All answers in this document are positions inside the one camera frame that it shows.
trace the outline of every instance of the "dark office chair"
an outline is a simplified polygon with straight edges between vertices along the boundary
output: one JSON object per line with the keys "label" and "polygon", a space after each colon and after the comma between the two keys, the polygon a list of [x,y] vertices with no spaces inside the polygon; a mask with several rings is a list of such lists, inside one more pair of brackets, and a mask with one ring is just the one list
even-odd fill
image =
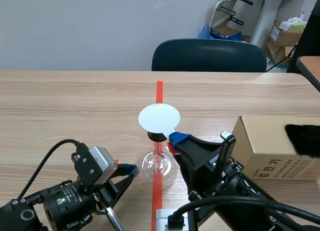
{"label": "dark office chair", "polygon": [[249,43],[221,39],[173,39],[161,43],[152,71],[266,72],[264,52]]}

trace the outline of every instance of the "red tape line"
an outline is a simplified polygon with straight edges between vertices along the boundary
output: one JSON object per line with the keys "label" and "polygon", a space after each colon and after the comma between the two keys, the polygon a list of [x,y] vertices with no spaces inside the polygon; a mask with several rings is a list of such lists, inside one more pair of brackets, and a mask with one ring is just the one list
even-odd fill
{"label": "red tape line", "polygon": [[[163,103],[164,82],[156,82],[156,99],[157,104]],[[162,153],[163,143],[159,143],[159,153]],[[153,153],[156,155],[158,152],[158,143],[154,143]],[[159,172],[153,176],[152,183],[152,215],[151,215],[151,231],[155,231],[156,210],[162,209],[162,173]]]}

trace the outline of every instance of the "silver metal part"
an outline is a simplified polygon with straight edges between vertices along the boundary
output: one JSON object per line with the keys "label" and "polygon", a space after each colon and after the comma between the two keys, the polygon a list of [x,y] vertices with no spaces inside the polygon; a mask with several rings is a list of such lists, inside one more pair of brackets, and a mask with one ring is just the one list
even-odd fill
{"label": "silver metal part", "polygon": [[35,212],[31,209],[25,209],[20,213],[20,218],[23,221],[30,221],[35,217]]}
{"label": "silver metal part", "polygon": [[276,220],[276,218],[275,218],[275,217],[273,217],[273,216],[270,216],[270,220],[271,220],[272,222],[277,221],[277,220]]}
{"label": "silver metal part", "polygon": [[108,218],[108,220],[110,221],[110,223],[112,224],[114,230],[116,230],[116,231],[124,231],[124,228],[122,227],[118,217],[115,215],[115,213],[112,210],[112,208],[107,207],[105,215]]}
{"label": "silver metal part", "polygon": [[177,210],[174,208],[156,210],[154,230],[155,231],[189,231],[188,213],[185,213],[183,215],[184,225],[185,225],[183,226],[183,229],[168,229],[168,216],[172,215],[175,211]]}
{"label": "silver metal part", "polygon": [[96,160],[97,164],[100,166],[103,172],[101,177],[95,182],[94,185],[102,185],[116,171],[117,163],[108,153],[108,151],[103,147],[93,146],[89,149],[89,152]]}

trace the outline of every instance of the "black fuzzy object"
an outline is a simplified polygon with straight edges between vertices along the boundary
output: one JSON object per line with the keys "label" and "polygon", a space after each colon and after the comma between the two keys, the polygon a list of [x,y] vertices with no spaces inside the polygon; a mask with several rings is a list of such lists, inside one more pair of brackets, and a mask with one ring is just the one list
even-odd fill
{"label": "black fuzzy object", "polygon": [[320,158],[320,126],[288,124],[284,129],[297,154]]}

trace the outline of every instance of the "floor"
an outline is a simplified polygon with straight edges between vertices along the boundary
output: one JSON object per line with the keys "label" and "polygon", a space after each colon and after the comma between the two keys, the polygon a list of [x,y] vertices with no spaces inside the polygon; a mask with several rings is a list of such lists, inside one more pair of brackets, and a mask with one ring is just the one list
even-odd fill
{"label": "floor", "polygon": [[[270,69],[273,66],[272,62],[269,61],[266,64],[266,69]],[[287,71],[287,68],[284,67],[274,67],[273,69],[271,69],[268,73],[285,73]]]}

